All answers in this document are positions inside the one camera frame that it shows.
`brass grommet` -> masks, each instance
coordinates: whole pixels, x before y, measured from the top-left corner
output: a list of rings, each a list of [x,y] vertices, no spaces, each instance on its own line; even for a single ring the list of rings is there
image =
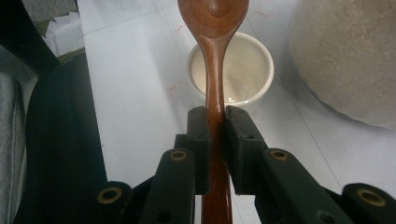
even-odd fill
[[[387,204],[385,199],[369,189],[358,189],[357,191],[359,198],[361,198],[364,202],[376,206],[376,207],[383,207]]]
[[[114,203],[122,195],[122,190],[119,187],[110,187],[100,191],[97,201],[102,204]]]
[[[171,159],[173,161],[183,161],[187,158],[187,154],[184,151],[178,150],[171,153]]]
[[[270,151],[270,154],[274,159],[277,159],[279,161],[285,161],[288,159],[288,154],[281,150],[272,150]]]

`black fabric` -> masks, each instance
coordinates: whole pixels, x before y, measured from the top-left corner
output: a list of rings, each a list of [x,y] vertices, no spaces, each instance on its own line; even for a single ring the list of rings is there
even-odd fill
[[[84,197],[106,182],[85,54],[38,80],[26,146],[27,185],[14,223],[71,223]]]

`tile grout line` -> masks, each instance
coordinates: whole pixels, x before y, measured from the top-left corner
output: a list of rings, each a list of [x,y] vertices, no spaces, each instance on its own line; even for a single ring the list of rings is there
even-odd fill
[[[325,160],[327,166],[329,167],[330,171],[332,172],[332,176],[334,177],[335,182],[337,182],[338,187],[340,188],[340,190],[342,190],[343,188],[341,187],[341,184],[339,183],[337,177],[335,176],[334,171],[332,170],[332,167],[330,166],[330,164],[329,164],[329,162],[327,161],[326,157],[324,156],[322,150],[320,149],[320,146],[318,145],[317,139],[314,137],[314,135],[312,134],[312,132],[311,132],[311,130],[309,129],[308,125],[306,124],[305,119],[304,119],[304,117],[302,116],[302,114],[301,114],[301,112],[300,112],[300,109],[298,108],[298,106],[297,106],[297,104],[295,103],[294,99],[290,96],[289,90],[288,90],[288,88],[286,88],[286,85],[285,85],[285,83],[284,83],[284,81],[283,81],[282,75],[280,75],[277,71],[276,71],[276,73],[279,75],[279,77],[280,77],[280,82],[282,83],[282,86],[285,88],[287,95],[289,96],[289,98],[290,98],[291,101],[293,102],[294,106],[295,106],[296,109],[297,109],[298,114],[300,115],[301,119],[303,120],[303,123],[304,123],[306,129],[308,130],[309,134],[311,135],[312,139],[314,140],[315,145],[317,146],[317,148],[318,148],[318,150],[319,150],[319,152],[320,152],[320,155],[323,157],[323,159]]]
[[[163,15],[165,16],[166,23],[168,24],[169,32],[171,33],[172,39],[173,39],[173,41],[174,41],[174,43],[175,43],[175,46],[176,46],[176,48],[177,48],[178,58],[182,61],[184,70],[187,71],[187,70],[188,70],[188,69],[187,69],[187,65],[184,63],[183,57],[181,56],[180,48],[179,48],[178,45],[177,45],[177,42],[176,42],[176,39],[175,39],[175,36],[174,36],[174,32],[172,31],[171,24],[169,24],[168,17],[166,16],[165,12],[163,11],[163,8],[161,9],[161,11],[163,12]]]
[[[161,3],[160,3],[160,5],[161,5],[160,8],[153,9],[153,10],[151,10],[151,11],[145,12],[145,13],[140,14],[140,15],[137,15],[137,16],[134,16],[134,17],[132,17],[132,18],[128,18],[128,19],[126,19],[126,20],[124,20],[124,21],[118,21],[118,22],[113,23],[113,24],[110,24],[110,25],[108,25],[108,26],[105,26],[105,27],[102,27],[102,28],[99,28],[99,29],[96,29],[96,30],[89,31],[89,32],[86,33],[86,34],[83,33],[82,35],[84,35],[84,36],[85,36],[85,35],[90,35],[90,34],[93,34],[93,33],[99,32],[99,31],[102,31],[102,30],[104,30],[104,29],[106,29],[106,28],[108,28],[108,27],[111,27],[111,26],[114,26],[114,25],[118,25],[118,24],[121,24],[121,23],[124,23],[124,22],[127,22],[127,21],[131,21],[131,20],[137,19],[137,18],[139,18],[139,17],[147,16],[148,14],[151,14],[151,13],[153,13],[153,12],[163,11],[164,8],[168,8],[168,7],[163,7],[163,5],[162,5]]]

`clamp jaw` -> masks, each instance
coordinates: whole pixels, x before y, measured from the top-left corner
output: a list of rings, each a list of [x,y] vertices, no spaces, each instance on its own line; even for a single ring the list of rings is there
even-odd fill
[[[227,106],[227,165],[236,194],[255,195],[262,223],[396,223],[396,201],[365,184],[338,195],[321,187],[288,151],[269,148],[248,113]],[[189,112],[154,177],[134,189],[107,182],[74,223],[193,223],[194,196],[210,191],[210,137],[204,107]]]

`bowl rim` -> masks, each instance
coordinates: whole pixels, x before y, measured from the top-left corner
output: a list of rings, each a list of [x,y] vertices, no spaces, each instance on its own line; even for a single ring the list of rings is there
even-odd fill
[[[246,40],[252,42],[254,45],[259,47],[263,54],[265,55],[265,59],[268,63],[268,78],[264,85],[251,97],[247,98],[244,101],[238,101],[234,103],[224,103],[225,105],[234,105],[234,106],[241,106],[241,105],[246,105],[249,103],[253,103],[259,99],[262,98],[262,96],[268,91],[268,89],[271,86],[271,83],[274,79],[274,61],[272,59],[271,53],[269,50],[260,42],[258,39],[251,35],[247,35],[244,33],[236,32],[233,38],[245,38]],[[195,55],[196,51],[199,50],[200,47],[198,44],[196,44],[192,50],[190,51],[189,57],[188,57],[188,70],[189,70],[189,83],[192,85],[192,88],[195,90],[196,93],[198,93],[203,99],[205,99],[205,94],[198,88],[198,86],[195,84],[194,79],[192,77],[192,72],[191,72],[191,65],[192,65],[192,56]]]

